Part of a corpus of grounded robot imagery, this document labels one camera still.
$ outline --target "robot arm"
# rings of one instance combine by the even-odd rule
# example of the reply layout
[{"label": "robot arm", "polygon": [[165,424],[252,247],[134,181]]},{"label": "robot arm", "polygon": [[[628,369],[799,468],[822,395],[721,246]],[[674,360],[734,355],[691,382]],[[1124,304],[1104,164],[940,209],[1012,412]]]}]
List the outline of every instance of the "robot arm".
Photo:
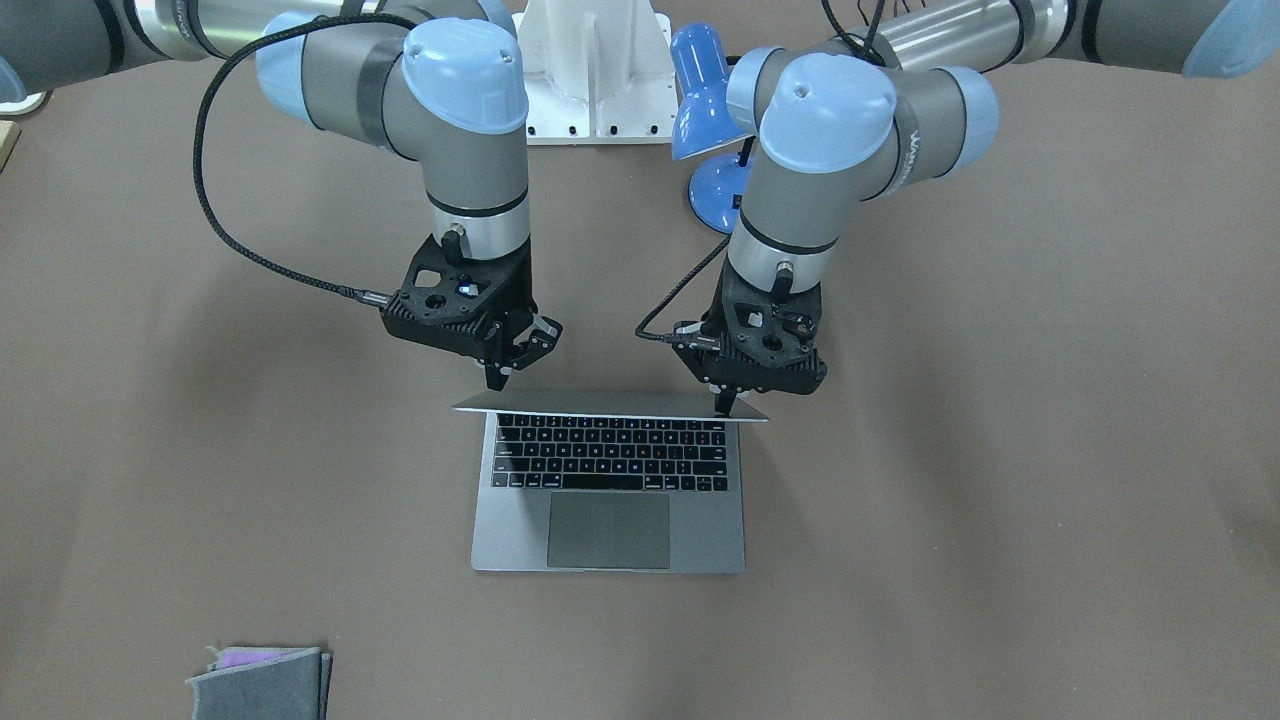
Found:
[{"label": "robot arm", "polygon": [[[23,97],[166,58],[212,55],[236,63],[247,45],[247,51],[261,47],[259,83],[278,109],[422,168],[433,220],[403,284],[390,295],[348,296],[378,306],[396,337],[474,357],[492,389],[502,389],[513,370],[556,347],[562,328],[539,315],[532,300],[529,105],[515,26],[499,0],[8,5],[0,26],[0,96]],[[308,24],[362,13],[381,14],[360,24]],[[74,50],[37,47],[50,38]],[[211,217],[202,192],[201,201]],[[219,234],[270,269],[300,277],[262,261],[225,231]],[[438,282],[421,279],[429,274]]]},{"label": "robot arm", "polygon": [[[701,320],[663,337],[717,393],[717,411],[750,389],[818,388],[827,373],[814,343],[819,283],[831,252],[858,201],[946,177],[987,151],[998,104],[978,70],[1057,56],[1235,77],[1280,46],[1276,0],[1176,5],[954,0],[886,22],[873,53],[859,53],[884,67],[855,58],[861,47],[841,38],[744,55],[726,85],[727,113],[756,137],[756,152],[728,256]],[[707,26],[677,33],[677,68],[723,67],[713,36]]]}]

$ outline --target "laptop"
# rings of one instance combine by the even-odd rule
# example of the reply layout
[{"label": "laptop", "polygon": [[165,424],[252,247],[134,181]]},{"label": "laptop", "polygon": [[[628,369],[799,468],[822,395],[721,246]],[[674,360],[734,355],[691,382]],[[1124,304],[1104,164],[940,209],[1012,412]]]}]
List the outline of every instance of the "laptop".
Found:
[{"label": "laptop", "polygon": [[708,395],[485,392],[476,570],[741,573],[739,427]]}]

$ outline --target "keyboard key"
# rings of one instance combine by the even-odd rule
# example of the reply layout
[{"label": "keyboard key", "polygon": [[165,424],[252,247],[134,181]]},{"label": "keyboard key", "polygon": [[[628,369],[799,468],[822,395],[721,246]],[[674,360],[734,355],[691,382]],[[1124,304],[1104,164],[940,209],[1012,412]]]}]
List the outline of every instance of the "keyboard key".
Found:
[{"label": "keyboard key", "polygon": [[727,475],[728,468],[724,462],[694,461],[695,475]]},{"label": "keyboard key", "polygon": [[529,470],[527,457],[494,457],[493,469],[497,473],[525,473]]},{"label": "keyboard key", "polygon": [[640,475],[576,473],[562,475],[561,487],[566,489],[644,489],[644,480]]}]

